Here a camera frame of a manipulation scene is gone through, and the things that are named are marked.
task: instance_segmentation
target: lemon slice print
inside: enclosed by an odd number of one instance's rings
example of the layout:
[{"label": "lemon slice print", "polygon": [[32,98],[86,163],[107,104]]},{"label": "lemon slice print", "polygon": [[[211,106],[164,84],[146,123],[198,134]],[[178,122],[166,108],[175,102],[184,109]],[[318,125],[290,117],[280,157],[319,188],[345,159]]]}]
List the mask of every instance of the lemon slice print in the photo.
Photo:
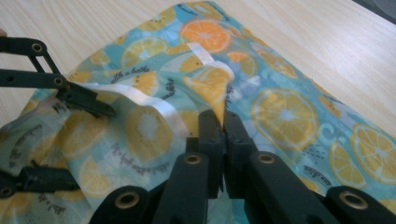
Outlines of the lemon slice print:
[{"label": "lemon slice print", "polygon": [[0,218],[15,217],[30,208],[32,193],[16,193],[12,197],[0,200]]},{"label": "lemon slice print", "polygon": [[168,8],[164,12],[160,13],[157,17],[149,21],[145,21],[143,24],[139,26],[139,29],[142,31],[161,30],[172,20],[174,20],[175,16],[176,16],[175,10],[173,8]]},{"label": "lemon slice print", "polygon": [[34,110],[38,106],[38,101],[34,99],[30,99],[27,105],[23,108],[21,115],[24,115],[32,110]]},{"label": "lemon slice print", "polygon": [[76,110],[59,131],[57,142],[68,160],[84,155],[106,132],[108,118]]},{"label": "lemon slice print", "polygon": [[191,55],[181,64],[179,71],[180,72],[192,72],[197,68],[202,67],[203,64],[201,60],[196,55]]},{"label": "lemon slice print", "polygon": [[309,180],[307,178],[301,177],[301,176],[299,176],[299,178],[308,189],[310,189],[318,194],[323,194],[323,190],[321,190],[321,188],[318,186],[317,183],[315,183],[314,181]]},{"label": "lemon slice print", "polygon": [[367,185],[355,163],[337,141],[330,148],[329,159],[332,172],[342,185],[356,189],[362,189]]},{"label": "lemon slice print", "polygon": [[196,92],[215,112],[220,123],[223,121],[225,94],[230,74],[217,67],[206,68],[195,77],[183,77],[183,83]]},{"label": "lemon slice print", "polygon": [[201,60],[194,53],[177,55],[174,59],[161,67],[161,71],[168,72],[191,72],[203,66]]},{"label": "lemon slice print", "polygon": [[241,71],[249,77],[257,74],[257,62],[249,53],[235,50],[228,52],[227,56],[232,62],[239,63]]},{"label": "lemon slice print", "polygon": [[125,39],[126,39],[126,35],[122,35],[122,36],[118,37],[116,40],[114,40],[114,43],[117,45],[121,45],[121,44],[123,44]]},{"label": "lemon slice print", "polygon": [[186,3],[186,6],[191,7],[198,13],[204,15],[205,17],[208,17],[213,20],[220,21],[221,20],[221,14],[213,8],[210,4],[206,2],[193,2],[193,3]]},{"label": "lemon slice print", "polygon": [[130,67],[158,53],[165,52],[168,45],[156,37],[140,39],[129,45],[121,55],[122,68]]},{"label": "lemon slice print", "polygon": [[370,177],[384,184],[396,184],[396,146],[387,136],[368,125],[357,124],[350,145]]},{"label": "lemon slice print", "polygon": [[379,200],[382,205],[384,205],[390,212],[392,212],[394,215],[396,215],[396,200],[392,199],[383,199]]},{"label": "lemon slice print", "polygon": [[178,112],[190,132],[191,137],[198,137],[198,113],[193,110]]},{"label": "lemon slice print", "polygon": [[120,69],[115,69],[115,70],[104,70],[104,71],[95,71],[95,72],[101,73],[104,77],[114,77],[120,71],[121,71]]},{"label": "lemon slice print", "polygon": [[167,53],[167,54],[179,54],[179,53],[186,52],[186,51],[189,51],[189,50],[191,50],[189,45],[183,44],[183,45],[177,45],[175,47],[167,49],[165,53]]},{"label": "lemon slice print", "polygon": [[151,106],[136,106],[129,112],[125,133],[130,152],[142,161],[154,160],[168,151],[173,140],[168,123]]},{"label": "lemon slice print", "polygon": [[72,191],[56,191],[54,195],[70,202],[78,202],[84,198],[84,194],[82,193],[81,189]]},{"label": "lemon slice print", "polygon": [[314,84],[314,86],[316,88],[318,88],[319,91],[321,91],[323,94],[326,94],[328,96],[332,96],[328,91],[324,90],[321,86],[318,85],[318,83],[316,83],[314,80],[311,79],[312,84]]},{"label": "lemon slice print", "polygon": [[291,78],[298,78],[296,72],[291,65],[286,62],[283,58],[275,56],[274,54],[265,50],[257,51],[260,57],[273,69],[282,73],[283,75]]},{"label": "lemon slice print", "polygon": [[197,20],[183,25],[180,37],[197,42],[209,52],[219,52],[230,47],[233,37],[213,21]]},{"label": "lemon slice print", "polygon": [[268,45],[262,41],[261,39],[259,39],[258,37],[256,37],[253,33],[250,32],[250,30],[246,27],[242,27],[241,28],[242,34],[246,35],[247,37],[249,37],[250,39],[254,40],[255,42],[263,45],[264,47],[268,47]]},{"label": "lemon slice print", "polygon": [[297,91],[263,91],[253,101],[251,117],[259,132],[283,149],[304,149],[318,135],[316,109]]},{"label": "lemon slice print", "polygon": [[159,89],[156,72],[147,72],[132,78],[132,86],[146,95],[153,95]]},{"label": "lemon slice print", "polygon": [[67,79],[72,82],[88,82],[91,78],[92,72],[75,72],[72,73]]},{"label": "lemon slice print", "polygon": [[112,190],[110,182],[98,171],[98,166],[92,157],[88,157],[81,164],[78,182],[82,192],[92,198],[105,197]]},{"label": "lemon slice print", "polygon": [[333,115],[335,115],[337,118],[341,117],[341,111],[337,109],[335,104],[331,102],[329,99],[324,97],[323,95],[319,96],[320,102],[326,107],[327,110],[329,110]]},{"label": "lemon slice print", "polygon": [[102,49],[99,49],[93,55],[91,55],[90,62],[95,65],[104,65],[109,63],[110,59],[107,57]]},{"label": "lemon slice print", "polygon": [[110,104],[111,102],[116,101],[119,99],[120,96],[116,93],[112,92],[100,92],[99,95],[96,97],[98,101],[106,102]]},{"label": "lemon slice print", "polygon": [[230,35],[236,36],[240,39],[246,39],[244,35],[241,34],[241,32],[236,29],[235,27],[228,27],[227,30],[229,31]]}]

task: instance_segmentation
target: metal grommet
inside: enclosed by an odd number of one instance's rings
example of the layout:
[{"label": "metal grommet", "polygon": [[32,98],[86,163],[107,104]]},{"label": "metal grommet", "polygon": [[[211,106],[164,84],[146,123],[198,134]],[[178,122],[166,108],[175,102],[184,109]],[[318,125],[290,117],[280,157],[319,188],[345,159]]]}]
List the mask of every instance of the metal grommet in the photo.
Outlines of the metal grommet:
[{"label": "metal grommet", "polygon": [[0,190],[1,197],[8,197],[12,193],[12,188],[4,187]]},{"label": "metal grommet", "polygon": [[136,191],[127,191],[117,197],[115,204],[120,209],[126,209],[137,205],[139,199],[139,195]]},{"label": "metal grommet", "polygon": [[55,79],[53,79],[53,82],[55,83],[55,85],[58,85],[58,86],[61,86],[62,84],[64,84],[64,81],[59,77],[56,77]]},{"label": "metal grommet", "polygon": [[188,164],[198,164],[201,162],[201,157],[191,155],[191,156],[185,157],[184,162],[186,162]]},{"label": "metal grommet", "polygon": [[39,53],[43,50],[43,47],[40,44],[34,43],[32,45],[32,50],[34,50],[35,52]]},{"label": "metal grommet", "polygon": [[369,204],[361,196],[349,191],[341,192],[340,199],[343,203],[355,209],[363,210],[369,207]]},{"label": "metal grommet", "polygon": [[266,163],[266,164],[271,164],[271,163],[274,163],[274,161],[275,161],[275,158],[268,154],[260,154],[258,159],[260,162]]}]

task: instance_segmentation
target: fabric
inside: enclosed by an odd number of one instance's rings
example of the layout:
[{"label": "fabric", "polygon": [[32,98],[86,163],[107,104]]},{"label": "fabric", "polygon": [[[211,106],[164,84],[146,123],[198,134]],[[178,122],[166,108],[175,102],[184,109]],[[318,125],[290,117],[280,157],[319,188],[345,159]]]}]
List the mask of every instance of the fabric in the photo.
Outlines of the fabric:
[{"label": "fabric", "polygon": [[[68,79],[97,91],[115,118],[67,108],[37,90],[0,130],[0,168],[34,160],[70,170],[81,190],[0,200],[2,223],[88,223],[109,192],[153,189],[169,175],[197,116],[224,108],[261,151],[312,190],[347,185],[396,204],[396,141],[306,77],[213,2],[179,4],[83,61]],[[248,223],[243,201],[220,194],[208,223]]]}]

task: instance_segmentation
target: black clamp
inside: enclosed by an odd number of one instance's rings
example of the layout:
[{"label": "black clamp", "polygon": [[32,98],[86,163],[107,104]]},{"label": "black clamp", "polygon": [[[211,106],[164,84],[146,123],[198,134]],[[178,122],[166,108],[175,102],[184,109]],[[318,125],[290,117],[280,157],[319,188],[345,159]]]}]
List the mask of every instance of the black clamp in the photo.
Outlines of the black clamp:
[{"label": "black clamp", "polygon": [[[0,87],[56,89],[56,97],[69,107],[85,110],[96,117],[115,116],[110,105],[96,100],[96,92],[69,82],[61,75],[43,42],[30,38],[0,37],[0,52],[27,56],[37,70],[0,69]],[[52,73],[45,73],[36,57],[44,57]]]},{"label": "black clamp", "polygon": [[229,197],[245,200],[250,223],[396,223],[360,190],[335,187],[326,197],[310,191],[276,154],[256,148],[235,113],[225,112],[222,130],[210,110],[200,114],[199,137],[187,140],[165,183],[113,191],[91,223],[206,223],[207,200],[217,198],[223,177]]},{"label": "black clamp", "polygon": [[46,192],[79,189],[78,183],[66,169],[23,167],[18,176],[0,170],[0,200],[16,192]]}]

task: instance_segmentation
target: light wood surface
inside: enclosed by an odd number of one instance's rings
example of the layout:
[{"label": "light wood surface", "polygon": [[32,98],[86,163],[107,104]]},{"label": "light wood surface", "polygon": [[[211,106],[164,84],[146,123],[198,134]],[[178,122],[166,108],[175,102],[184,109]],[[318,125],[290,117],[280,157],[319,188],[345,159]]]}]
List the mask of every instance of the light wood surface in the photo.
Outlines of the light wood surface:
[{"label": "light wood surface", "polygon": [[[0,2],[8,36],[42,40],[63,73],[116,37],[179,3],[147,1]],[[396,136],[396,25],[351,0],[217,1],[325,90]],[[0,54],[1,68],[34,70]],[[15,119],[34,90],[0,88],[0,126]]]}]

